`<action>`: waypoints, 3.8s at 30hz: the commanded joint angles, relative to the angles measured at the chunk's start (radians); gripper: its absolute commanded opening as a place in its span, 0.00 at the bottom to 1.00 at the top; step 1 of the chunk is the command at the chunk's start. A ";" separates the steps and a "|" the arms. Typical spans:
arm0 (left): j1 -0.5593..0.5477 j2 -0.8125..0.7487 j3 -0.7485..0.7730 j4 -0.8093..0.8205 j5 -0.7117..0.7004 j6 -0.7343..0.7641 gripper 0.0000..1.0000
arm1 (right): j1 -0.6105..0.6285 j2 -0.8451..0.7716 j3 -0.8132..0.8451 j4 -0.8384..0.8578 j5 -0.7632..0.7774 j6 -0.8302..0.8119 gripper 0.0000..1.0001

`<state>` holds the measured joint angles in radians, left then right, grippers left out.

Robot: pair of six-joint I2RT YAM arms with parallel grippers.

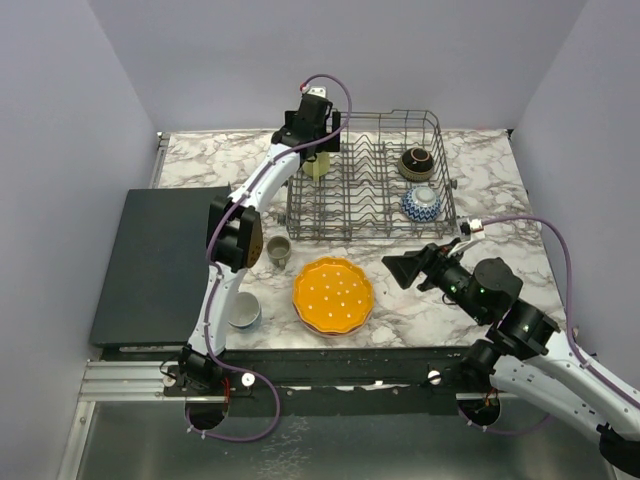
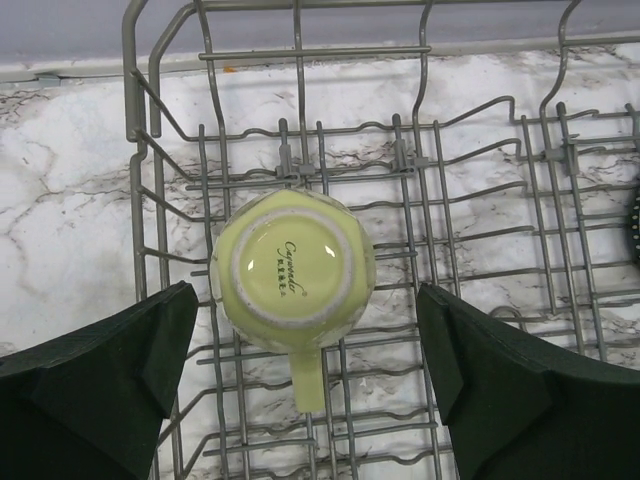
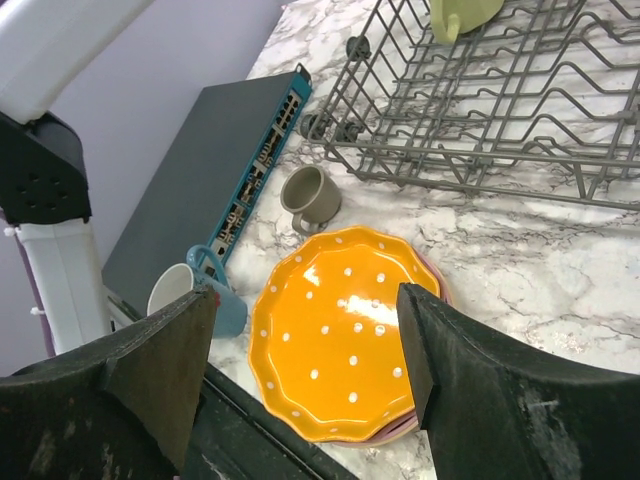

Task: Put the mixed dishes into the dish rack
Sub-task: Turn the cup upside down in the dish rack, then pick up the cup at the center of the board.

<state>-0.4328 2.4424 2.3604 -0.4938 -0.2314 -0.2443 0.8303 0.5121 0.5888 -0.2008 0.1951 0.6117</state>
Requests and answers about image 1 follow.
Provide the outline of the orange blue patterned bowl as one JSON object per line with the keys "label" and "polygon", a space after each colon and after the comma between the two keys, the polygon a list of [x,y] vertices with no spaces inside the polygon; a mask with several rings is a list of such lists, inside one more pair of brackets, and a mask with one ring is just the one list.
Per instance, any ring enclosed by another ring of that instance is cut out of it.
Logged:
{"label": "orange blue patterned bowl", "polygon": [[431,187],[418,185],[403,195],[401,209],[414,222],[431,222],[441,213],[441,199]]}

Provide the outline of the grey wire dish rack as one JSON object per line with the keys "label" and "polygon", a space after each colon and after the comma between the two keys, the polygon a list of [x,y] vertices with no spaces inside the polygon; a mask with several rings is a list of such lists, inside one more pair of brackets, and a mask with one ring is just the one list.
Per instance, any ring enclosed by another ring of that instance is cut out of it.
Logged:
{"label": "grey wire dish rack", "polygon": [[[402,199],[416,187],[398,162],[412,148],[433,158],[424,183],[436,194],[437,215],[415,221]],[[330,156],[328,172],[314,181],[298,172],[287,183],[287,202],[278,223],[294,240],[378,240],[442,238],[456,229],[453,189],[437,116],[429,110],[355,112]]]}

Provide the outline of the pale yellow mug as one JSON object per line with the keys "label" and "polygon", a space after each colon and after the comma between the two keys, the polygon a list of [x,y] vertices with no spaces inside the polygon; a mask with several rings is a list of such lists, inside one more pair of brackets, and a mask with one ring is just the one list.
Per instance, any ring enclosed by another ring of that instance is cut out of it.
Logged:
{"label": "pale yellow mug", "polygon": [[309,176],[313,182],[326,175],[330,169],[330,155],[327,152],[318,153],[314,161],[307,161],[302,165],[303,172]]}

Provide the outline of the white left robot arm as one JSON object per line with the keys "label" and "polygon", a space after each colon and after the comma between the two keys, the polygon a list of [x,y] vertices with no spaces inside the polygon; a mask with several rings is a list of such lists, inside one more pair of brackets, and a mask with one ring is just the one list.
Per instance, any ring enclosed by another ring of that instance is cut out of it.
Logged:
{"label": "white left robot arm", "polygon": [[226,347],[228,318],[244,275],[262,253],[261,213],[305,162],[339,150],[341,114],[332,107],[324,87],[305,88],[298,109],[285,113],[285,124],[272,135],[254,173],[229,196],[211,201],[208,282],[196,326],[178,356],[177,383],[201,395],[220,387],[223,368],[214,358]]}

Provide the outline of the dark brown bowl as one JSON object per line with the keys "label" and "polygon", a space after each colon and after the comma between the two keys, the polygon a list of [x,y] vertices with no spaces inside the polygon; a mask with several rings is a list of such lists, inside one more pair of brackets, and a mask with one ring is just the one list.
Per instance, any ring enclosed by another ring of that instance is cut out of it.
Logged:
{"label": "dark brown bowl", "polygon": [[398,160],[400,175],[411,182],[428,181],[434,173],[434,168],[433,156],[422,147],[406,150]]}

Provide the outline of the blue mug white inside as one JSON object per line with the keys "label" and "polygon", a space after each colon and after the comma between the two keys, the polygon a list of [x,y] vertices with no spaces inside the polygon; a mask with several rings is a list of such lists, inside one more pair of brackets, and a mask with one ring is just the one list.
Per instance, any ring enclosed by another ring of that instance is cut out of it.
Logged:
{"label": "blue mug white inside", "polygon": [[239,330],[247,330],[257,327],[261,318],[262,309],[257,297],[250,292],[239,292],[229,316],[229,325]]}

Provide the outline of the small grey cup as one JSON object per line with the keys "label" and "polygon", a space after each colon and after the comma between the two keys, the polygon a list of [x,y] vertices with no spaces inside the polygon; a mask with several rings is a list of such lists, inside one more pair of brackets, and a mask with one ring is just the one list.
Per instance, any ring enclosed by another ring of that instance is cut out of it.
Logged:
{"label": "small grey cup", "polygon": [[292,247],[288,238],[273,236],[267,242],[266,251],[273,265],[278,268],[284,268],[291,257]]}

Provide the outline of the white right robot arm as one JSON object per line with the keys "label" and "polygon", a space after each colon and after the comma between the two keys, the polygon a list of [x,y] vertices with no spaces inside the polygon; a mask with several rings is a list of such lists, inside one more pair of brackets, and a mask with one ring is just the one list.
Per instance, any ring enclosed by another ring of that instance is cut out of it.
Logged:
{"label": "white right robot arm", "polygon": [[383,264],[407,289],[419,275],[421,291],[437,288],[486,337],[467,350],[460,379],[469,390],[489,385],[513,393],[595,440],[611,465],[639,474],[639,391],[572,344],[542,310],[520,299],[523,286],[501,258],[481,260],[472,271],[456,245],[385,256]]}

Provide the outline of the orange polka dot plate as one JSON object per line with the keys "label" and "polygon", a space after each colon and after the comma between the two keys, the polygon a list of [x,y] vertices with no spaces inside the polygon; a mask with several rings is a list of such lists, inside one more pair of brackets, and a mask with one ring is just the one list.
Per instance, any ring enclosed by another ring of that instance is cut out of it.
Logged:
{"label": "orange polka dot plate", "polygon": [[337,313],[342,310],[371,310],[374,289],[365,272],[340,257],[322,257],[306,264],[293,282],[292,303],[306,310],[309,306]]}

